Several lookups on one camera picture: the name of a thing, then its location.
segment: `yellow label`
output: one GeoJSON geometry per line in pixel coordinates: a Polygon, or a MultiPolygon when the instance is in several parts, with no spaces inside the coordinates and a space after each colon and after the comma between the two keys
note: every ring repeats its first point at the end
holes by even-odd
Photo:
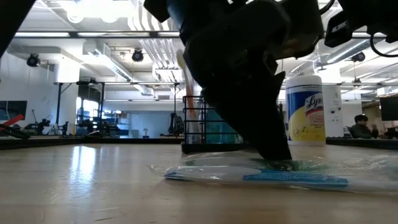
{"type": "Polygon", "coordinates": [[[289,136],[292,141],[324,141],[323,110],[309,111],[306,106],[296,110],[289,120],[289,136]]]}

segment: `fluorescent light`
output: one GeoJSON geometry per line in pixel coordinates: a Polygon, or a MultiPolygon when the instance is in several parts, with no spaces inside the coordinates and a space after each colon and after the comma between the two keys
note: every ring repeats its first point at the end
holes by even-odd
{"type": "Polygon", "coordinates": [[[153,99],[153,100],[131,100],[131,101],[136,101],[136,102],[153,102],[153,101],[156,101],[156,100],[153,99]]]}
{"type": "Polygon", "coordinates": [[[137,82],[140,85],[174,85],[174,82],[137,82]]]}
{"type": "Polygon", "coordinates": [[[17,32],[15,37],[70,37],[68,32],[17,32]]]}
{"type": "Polygon", "coordinates": [[[105,100],[108,102],[125,102],[125,101],[129,101],[129,100],[105,100]]]}
{"type": "Polygon", "coordinates": [[[344,93],[349,93],[349,92],[356,91],[356,90],[362,90],[363,88],[368,88],[368,87],[371,87],[371,86],[359,86],[359,87],[357,87],[357,88],[355,88],[353,90],[347,90],[344,93]]]}
{"type": "Polygon", "coordinates": [[[149,37],[148,32],[78,32],[80,37],[149,37]]]}
{"type": "Polygon", "coordinates": [[[105,83],[105,85],[131,85],[129,82],[110,82],[110,83],[105,83]]]}
{"type": "Polygon", "coordinates": [[[180,33],[178,32],[159,32],[159,37],[179,37],[180,33]]]}
{"type": "Polygon", "coordinates": [[[105,35],[105,32],[78,32],[77,33],[80,37],[97,37],[105,35]]]}
{"type": "Polygon", "coordinates": [[[158,101],[164,101],[164,102],[174,102],[174,100],[158,100],[158,101]]]}

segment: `monitor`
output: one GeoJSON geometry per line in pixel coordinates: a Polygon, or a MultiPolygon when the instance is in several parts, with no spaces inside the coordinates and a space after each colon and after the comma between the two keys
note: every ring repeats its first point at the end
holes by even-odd
{"type": "Polygon", "coordinates": [[[380,97],[381,119],[398,121],[398,96],[380,97]]]}
{"type": "Polygon", "coordinates": [[[0,121],[8,121],[18,115],[26,117],[27,101],[0,101],[0,121]]]}

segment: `column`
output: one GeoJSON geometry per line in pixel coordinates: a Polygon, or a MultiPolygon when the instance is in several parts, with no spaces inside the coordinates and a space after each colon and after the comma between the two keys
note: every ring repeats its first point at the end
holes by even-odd
{"type": "MultiPolygon", "coordinates": [[[[79,81],[80,65],[68,58],[60,61],[54,68],[56,82],[70,83],[79,81]]],[[[60,120],[59,125],[65,124],[69,121],[75,124],[76,120],[76,99],[78,96],[78,86],[67,84],[62,86],[61,105],[60,105],[60,120]]]]}
{"type": "Polygon", "coordinates": [[[326,137],[344,137],[341,88],[340,86],[323,86],[322,92],[326,137]]]}

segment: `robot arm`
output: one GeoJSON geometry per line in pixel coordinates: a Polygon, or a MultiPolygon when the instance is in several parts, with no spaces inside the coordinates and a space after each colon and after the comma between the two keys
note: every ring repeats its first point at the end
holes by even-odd
{"type": "MultiPolygon", "coordinates": [[[[146,0],[144,7],[160,22],[171,17],[192,77],[217,113],[263,158],[289,160],[276,105],[285,73],[275,75],[276,60],[312,53],[325,37],[321,15],[335,1],[320,10],[317,0],[247,1],[146,0]]],[[[368,26],[369,34],[386,34],[389,42],[398,40],[394,18],[398,1],[340,0],[340,4],[343,12],[328,25],[327,46],[349,41],[362,26],[368,26]]]]}

